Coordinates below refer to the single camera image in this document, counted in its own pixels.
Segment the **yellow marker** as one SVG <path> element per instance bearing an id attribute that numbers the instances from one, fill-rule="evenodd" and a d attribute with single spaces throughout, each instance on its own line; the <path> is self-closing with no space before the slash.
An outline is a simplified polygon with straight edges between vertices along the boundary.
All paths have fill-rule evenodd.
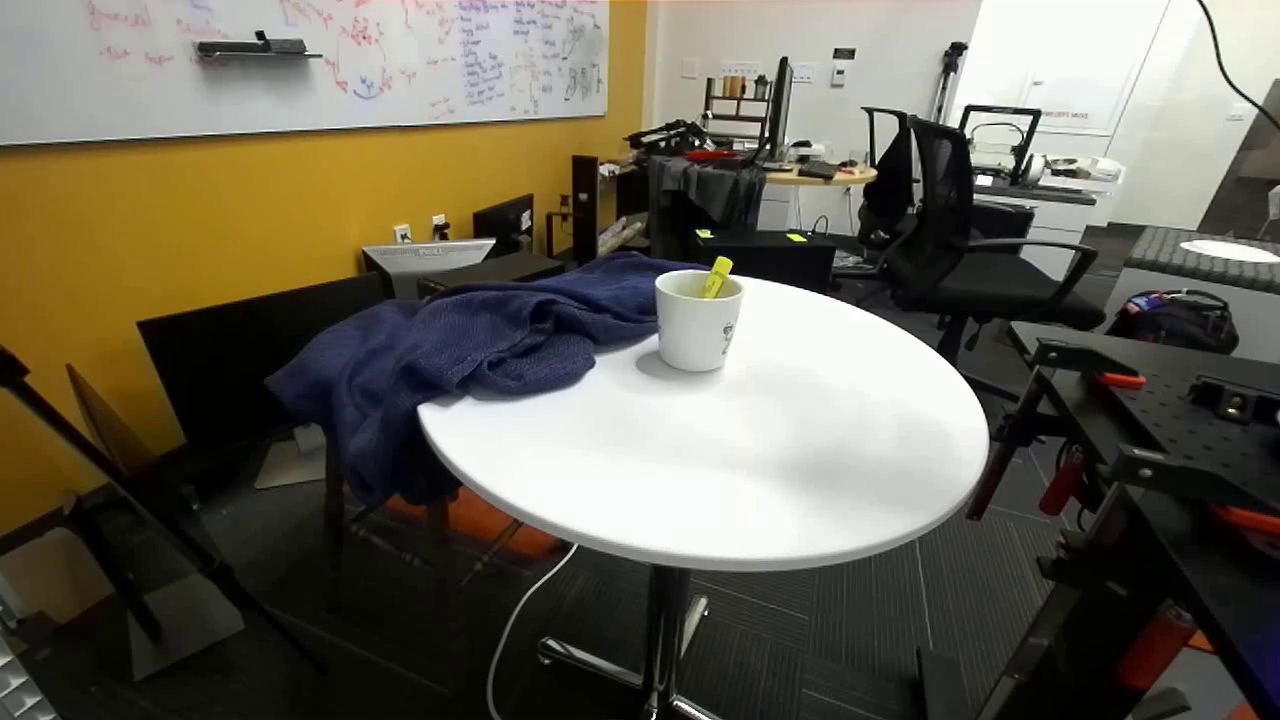
<path id="1" fill-rule="evenodd" d="M 727 275 L 731 275 L 731 255 L 718 255 L 700 295 L 718 299 L 725 292 Z"/>

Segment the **white ceramic mug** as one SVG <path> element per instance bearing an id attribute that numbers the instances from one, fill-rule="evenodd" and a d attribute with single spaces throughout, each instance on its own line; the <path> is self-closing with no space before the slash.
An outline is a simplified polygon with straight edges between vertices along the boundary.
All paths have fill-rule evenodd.
<path id="1" fill-rule="evenodd" d="M 738 337 L 744 288 L 727 280 L 703 295 L 708 275 L 697 267 L 655 280 L 661 355 L 680 371 L 721 371 Z"/>

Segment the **white round table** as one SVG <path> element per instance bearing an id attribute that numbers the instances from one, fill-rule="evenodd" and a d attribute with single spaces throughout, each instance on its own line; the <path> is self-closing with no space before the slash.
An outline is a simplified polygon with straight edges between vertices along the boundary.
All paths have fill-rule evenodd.
<path id="1" fill-rule="evenodd" d="M 989 461 L 969 378 L 914 330 L 809 288 L 750 280 L 727 365 L 675 371 L 640 341 L 529 398 L 415 413 L 465 488 L 499 512 L 631 561 L 649 581 L 645 658 L 545 639 L 550 664 L 617 678 L 640 720 L 714 720 L 675 691 L 703 604 L 697 570 L 809 570 L 939 528 Z"/>

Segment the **orange crate under chair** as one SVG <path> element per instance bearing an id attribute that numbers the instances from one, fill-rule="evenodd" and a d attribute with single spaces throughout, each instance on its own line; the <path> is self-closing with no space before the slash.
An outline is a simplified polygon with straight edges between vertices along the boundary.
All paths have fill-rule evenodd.
<path id="1" fill-rule="evenodd" d="M 414 502 L 403 494 L 394 494 L 383 512 L 403 523 L 445 528 L 460 539 L 497 544 L 499 552 L 511 552 L 522 561 L 545 561 L 558 549 L 558 534 L 511 521 L 475 491 L 455 491 L 445 502 Z"/>

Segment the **white bin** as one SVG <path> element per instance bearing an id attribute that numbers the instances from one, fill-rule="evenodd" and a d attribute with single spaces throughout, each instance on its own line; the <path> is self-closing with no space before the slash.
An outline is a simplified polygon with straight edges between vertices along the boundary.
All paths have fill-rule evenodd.
<path id="1" fill-rule="evenodd" d="M 479 265 L 497 246 L 484 241 L 422 241 L 422 245 L 368 245 L 365 255 L 394 275 L 434 275 Z"/>

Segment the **black computer monitor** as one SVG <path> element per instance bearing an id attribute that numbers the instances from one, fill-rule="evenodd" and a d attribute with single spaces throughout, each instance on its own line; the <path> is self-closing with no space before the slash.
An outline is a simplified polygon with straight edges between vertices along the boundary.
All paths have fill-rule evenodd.
<path id="1" fill-rule="evenodd" d="M 769 98 L 769 125 L 765 125 L 762 160 L 782 160 L 784 155 L 790 107 L 791 107 L 791 60 L 782 57 L 775 60 L 775 76 L 774 76 L 774 98 Z"/>

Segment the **blue cloth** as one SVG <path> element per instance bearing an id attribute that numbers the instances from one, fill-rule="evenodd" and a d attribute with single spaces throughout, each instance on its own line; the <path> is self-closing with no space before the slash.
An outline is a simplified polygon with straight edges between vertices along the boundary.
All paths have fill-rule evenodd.
<path id="1" fill-rule="evenodd" d="M 664 272 L 675 272 L 675 259 L 612 253 L 523 282 L 380 299 L 312 337 L 264 389 L 283 414 L 325 429 L 362 501 L 437 502 L 455 478 L 437 463 L 415 409 L 574 389 L 599 353 L 655 330 Z"/>

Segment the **black office chair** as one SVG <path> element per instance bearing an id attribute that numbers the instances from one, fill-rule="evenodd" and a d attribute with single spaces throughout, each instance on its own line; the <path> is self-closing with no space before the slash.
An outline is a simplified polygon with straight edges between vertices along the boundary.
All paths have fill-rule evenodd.
<path id="1" fill-rule="evenodd" d="M 977 234 L 974 151 L 959 128 L 891 113 L 895 136 L 865 189 L 862 234 L 888 275 L 891 299 L 939 314 L 937 353 L 959 360 L 969 323 L 1042 318 L 1095 328 L 1105 309 L 1079 295 L 1095 265 L 1086 245 L 1050 241 L 1068 253 L 1062 280 L 1026 259 L 1030 234 Z"/>

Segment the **black whiteboard eraser tray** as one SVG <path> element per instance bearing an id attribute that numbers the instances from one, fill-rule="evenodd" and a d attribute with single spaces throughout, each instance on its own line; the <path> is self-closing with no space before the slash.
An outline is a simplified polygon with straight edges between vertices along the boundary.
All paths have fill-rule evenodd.
<path id="1" fill-rule="evenodd" d="M 252 41 L 196 41 L 199 63 L 229 63 L 229 60 L 320 60 L 320 53 L 301 36 L 268 36 L 258 32 Z"/>

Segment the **black backpack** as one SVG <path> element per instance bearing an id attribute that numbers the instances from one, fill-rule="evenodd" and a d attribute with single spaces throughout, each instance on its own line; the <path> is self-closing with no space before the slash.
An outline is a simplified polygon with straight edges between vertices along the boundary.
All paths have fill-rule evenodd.
<path id="1" fill-rule="evenodd" d="M 1240 344 L 1232 303 L 1215 292 L 1201 288 L 1150 288 L 1134 292 L 1116 318 L 1113 337 L 1223 353 L 1232 355 Z"/>

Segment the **black metal workbench frame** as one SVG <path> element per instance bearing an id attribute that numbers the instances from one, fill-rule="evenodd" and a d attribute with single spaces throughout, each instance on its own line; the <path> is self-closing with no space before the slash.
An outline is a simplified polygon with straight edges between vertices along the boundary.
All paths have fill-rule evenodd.
<path id="1" fill-rule="evenodd" d="M 1280 367 L 1099 330 L 1018 323 L 1030 389 L 969 517 L 1035 436 L 1086 452 L 1092 523 L 1053 581 L 979 720 L 1129 720 L 1206 632 L 1256 720 L 1280 720 Z"/>

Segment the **whiteboard on wall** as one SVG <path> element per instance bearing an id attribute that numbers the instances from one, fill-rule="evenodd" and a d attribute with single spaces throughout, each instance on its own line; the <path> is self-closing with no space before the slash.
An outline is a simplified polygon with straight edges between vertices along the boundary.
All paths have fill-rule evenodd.
<path id="1" fill-rule="evenodd" d="M 320 60 L 199 63 L 301 36 Z M 0 143 L 608 113 L 608 0 L 0 0 Z"/>

